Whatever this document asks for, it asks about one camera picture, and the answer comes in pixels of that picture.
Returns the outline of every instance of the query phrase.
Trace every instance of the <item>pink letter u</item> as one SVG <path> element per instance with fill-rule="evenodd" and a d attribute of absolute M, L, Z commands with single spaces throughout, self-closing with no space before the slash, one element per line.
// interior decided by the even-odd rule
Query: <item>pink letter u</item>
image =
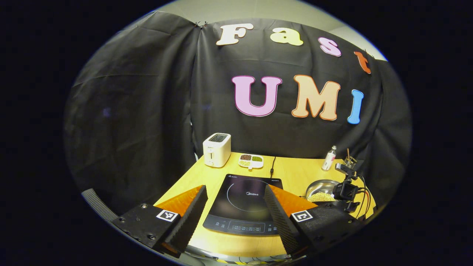
<path fill-rule="evenodd" d="M 236 76 L 232 78 L 235 84 L 235 104 L 238 110 L 245 115 L 266 116 L 276 108 L 278 85 L 282 79 L 277 77 L 263 77 L 261 82 L 266 84 L 266 101 L 262 106 L 251 104 L 251 84 L 255 79 L 251 76 Z"/>

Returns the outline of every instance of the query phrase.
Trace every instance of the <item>yellow table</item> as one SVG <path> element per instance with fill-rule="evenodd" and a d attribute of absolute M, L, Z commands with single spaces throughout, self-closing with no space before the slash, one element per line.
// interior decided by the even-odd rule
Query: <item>yellow table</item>
<path fill-rule="evenodd" d="M 202 212 L 202 216 L 192 235 L 189 245 L 214 253 L 236 256 L 236 257 L 264 257 L 285 254 L 286 251 L 279 236 L 240 236 L 211 231 L 203 227 L 203 222 L 209 213 L 210 208 L 220 190 L 226 174 L 235 174 L 249 177 L 270 177 L 270 170 L 273 156 L 262 156 L 264 166 L 259 169 L 244 168 L 238 165 L 238 160 L 243 153 L 232 152 L 227 163 L 222 168 L 212 168 L 204 164 L 203 156 L 155 203 L 155 205 L 181 194 L 196 186 L 205 185 L 207 187 L 208 201 Z M 323 171 L 323 159 L 299 159 L 277 157 L 274 162 L 273 178 L 280 178 L 284 190 L 298 196 L 305 196 L 307 187 L 314 181 L 320 179 L 332 179 L 342 182 L 345 175 L 335 170 L 336 163 L 343 160 L 335 160 L 329 171 Z M 352 184 L 363 187 L 363 182 L 358 178 Z M 361 202 L 363 194 L 357 194 L 355 201 Z M 360 215 L 365 212 L 368 198 L 365 198 L 363 205 L 359 205 Z M 371 199 L 371 206 L 367 216 L 373 214 L 373 207 L 376 205 Z"/>

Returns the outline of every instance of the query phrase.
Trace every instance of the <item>stainless steel bowl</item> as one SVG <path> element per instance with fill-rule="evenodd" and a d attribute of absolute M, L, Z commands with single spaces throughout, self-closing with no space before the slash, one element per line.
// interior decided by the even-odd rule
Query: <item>stainless steel bowl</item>
<path fill-rule="evenodd" d="M 335 180 L 329 180 L 329 179 L 322 179 L 322 180 L 317 180 L 315 182 L 312 182 L 312 184 L 307 187 L 306 190 L 306 199 L 308 199 L 310 196 L 322 192 L 329 194 L 330 196 L 333 197 L 333 188 L 338 185 L 339 182 Z"/>

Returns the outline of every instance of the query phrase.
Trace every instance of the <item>toaster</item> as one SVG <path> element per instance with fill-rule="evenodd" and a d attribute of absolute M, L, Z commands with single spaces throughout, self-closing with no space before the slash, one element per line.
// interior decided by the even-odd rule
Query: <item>toaster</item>
<path fill-rule="evenodd" d="M 231 154 L 231 135 L 215 133 L 203 142 L 204 163 L 220 168 L 224 166 Z"/>

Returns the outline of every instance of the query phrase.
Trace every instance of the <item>black induction cooker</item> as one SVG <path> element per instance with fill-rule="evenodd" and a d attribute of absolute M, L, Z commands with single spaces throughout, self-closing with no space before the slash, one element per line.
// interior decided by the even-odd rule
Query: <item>black induction cooker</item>
<path fill-rule="evenodd" d="M 267 184 L 282 189 L 278 178 L 227 174 L 203 226 L 235 235 L 278 235 L 264 201 Z"/>

